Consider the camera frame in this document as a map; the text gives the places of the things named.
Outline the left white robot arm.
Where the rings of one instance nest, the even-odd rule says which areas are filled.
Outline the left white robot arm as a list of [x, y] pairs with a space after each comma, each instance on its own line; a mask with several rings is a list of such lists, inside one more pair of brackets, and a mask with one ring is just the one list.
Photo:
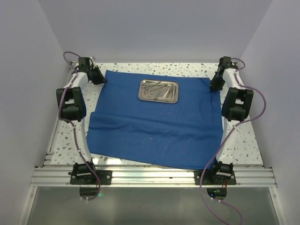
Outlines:
[[78, 65], [70, 63], [73, 73], [70, 81], [63, 88], [56, 90], [59, 120], [66, 122], [72, 131], [75, 145], [75, 163], [73, 165], [71, 184], [99, 184], [100, 178], [92, 160], [85, 134], [86, 104], [83, 97], [84, 87], [91, 82], [94, 85], [105, 84], [93, 57], [78, 57]]

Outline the steel surgical scissors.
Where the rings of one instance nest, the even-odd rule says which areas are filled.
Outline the steel surgical scissors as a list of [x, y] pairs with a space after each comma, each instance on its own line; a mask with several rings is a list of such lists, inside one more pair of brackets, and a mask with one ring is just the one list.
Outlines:
[[154, 91], [152, 90], [152, 88], [155, 87], [160, 87], [162, 86], [161, 81], [159, 82], [149, 82], [149, 83], [144, 83], [140, 85], [140, 88], [143, 89], [143, 93], [146, 94], [153, 94]]

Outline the aluminium rail frame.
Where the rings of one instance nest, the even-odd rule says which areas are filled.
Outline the aluminium rail frame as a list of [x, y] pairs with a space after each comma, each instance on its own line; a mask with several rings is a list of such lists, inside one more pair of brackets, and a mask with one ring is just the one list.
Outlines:
[[94, 155], [97, 169], [112, 171], [112, 183], [102, 186], [90, 202], [70, 184], [74, 156], [71, 133], [58, 122], [44, 164], [34, 170], [19, 219], [21, 225], [221, 224], [224, 219], [246, 225], [285, 225], [277, 183], [265, 168], [253, 127], [239, 128], [234, 150], [236, 185], [227, 187], [230, 207], [210, 202], [209, 212], [191, 170], [168, 168]]

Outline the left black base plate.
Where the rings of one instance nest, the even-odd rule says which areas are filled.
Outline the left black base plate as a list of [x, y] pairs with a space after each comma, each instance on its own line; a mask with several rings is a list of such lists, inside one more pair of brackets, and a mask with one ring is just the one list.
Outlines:
[[[112, 182], [112, 171], [110, 170], [96, 170], [96, 175], [100, 180], [100, 185], [111, 185]], [[97, 178], [92, 173], [86, 173], [83, 175], [75, 176], [72, 172], [69, 172], [68, 175], [71, 176], [70, 184], [71, 185], [98, 185]]]

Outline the blue surgical cloth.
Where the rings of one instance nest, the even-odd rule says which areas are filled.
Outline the blue surgical cloth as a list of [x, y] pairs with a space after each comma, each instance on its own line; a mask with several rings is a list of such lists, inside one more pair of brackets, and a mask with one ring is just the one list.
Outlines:
[[[106, 71], [96, 109], [90, 115], [91, 153], [147, 164], [203, 169], [218, 150], [221, 99], [209, 78], [168, 77]], [[176, 82], [174, 104], [142, 101], [144, 79]]]

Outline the steel tweezers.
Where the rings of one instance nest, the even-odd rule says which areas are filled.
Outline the steel tweezers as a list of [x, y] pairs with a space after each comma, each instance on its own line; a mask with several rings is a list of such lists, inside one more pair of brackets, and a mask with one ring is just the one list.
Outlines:
[[173, 98], [173, 96], [174, 96], [174, 94], [175, 94], [175, 91], [176, 91], [176, 86], [173, 85], [173, 86], [169, 89], [166, 98]]

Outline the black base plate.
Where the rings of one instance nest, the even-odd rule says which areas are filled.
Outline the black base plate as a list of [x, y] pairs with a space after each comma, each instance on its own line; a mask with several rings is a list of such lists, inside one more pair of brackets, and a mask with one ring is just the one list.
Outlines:
[[[200, 179], [203, 170], [194, 171], [194, 180], [196, 185], [200, 185]], [[236, 185], [235, 174], [233, 173], [230, 177], [223, 175], [212, 175], [210, 170], [206, 170], [202, 179], [202, 185]]]
[[[112, 182], [112, 171], [110, 170], [96, 170], [96, 175], [100, 180], [100, 185], [111, 185]], [[72, 172], [69, 172], [68, 175], [71, 176], [70, 184], [71, 185], [98, 185], [97, 178], [92, 173], [86, 173], [83, 175], [75, 176]]]

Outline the steel instrument tray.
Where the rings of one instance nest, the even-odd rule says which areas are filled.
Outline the steel instrument tray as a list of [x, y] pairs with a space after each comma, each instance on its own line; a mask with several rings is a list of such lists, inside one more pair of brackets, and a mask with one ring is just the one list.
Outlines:
[[173, 98], [159, 98], [158, 100], [154, 100], [154, 96], [157, 94], [157, 89], [159, 89], [160, 87], [155, 87], [155, 88], [152, 88], [152, 90], [154, 91], [153, 94], [144, 94], [143, 93], [143, 89], [141, 89], [139, 87], [139, 92], [138, 92], [138, 98], [141, 100], [141, 101], [149, 101], [149, 102], [157, 102], [157, 103], [167, 103], [167, 104], [175, 104], [177, 103], [178, 101], [178, 98], [179, 98], [179, 85], [176, 83], [176, 82], [170, 82], [170, 81], [162, 81], [162, 80], [151, 80], [151, 79], [144, 79], [141, 81], [140, 85], [141, 84], [144, 84], [144, 83], [153, 83], [153, 82], [159, 82], [161, 81], [161, 84], [162, 86], [167, 84], [167, 85], [175, 85], [176, 86], [176, 91], [175, 91], [175, 94], [173, 96]]

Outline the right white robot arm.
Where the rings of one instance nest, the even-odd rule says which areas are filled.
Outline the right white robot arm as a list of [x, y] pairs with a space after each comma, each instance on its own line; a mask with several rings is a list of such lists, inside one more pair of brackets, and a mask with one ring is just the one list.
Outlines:
[[237, 70], [232, 58], [224, 56], [219, 59], [217, 71], [210, 82], [211, 92], [222, 90], [224, 85], [228, 88], [221, 108], [224, 118], [221, 146], [208, 172], [210, 181], [215, 185], [234, 178], [233, 152], [239, 133], [236, 125], [248, 117], [254, 96], [252, 90], [241, 86]]

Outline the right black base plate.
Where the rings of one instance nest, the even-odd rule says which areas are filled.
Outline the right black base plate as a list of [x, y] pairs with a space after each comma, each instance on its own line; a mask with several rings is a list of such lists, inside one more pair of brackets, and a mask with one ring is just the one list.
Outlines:
[[[200, 185], [200, 179], [203, 170], [194, 171], [194, 180], [196, 185]], [[202, 179], [202, 185], [236, 185], [235, 174], [233, 173], [230, 177], [223, 175], [212, 175], [210, 170], [206, 170]]]

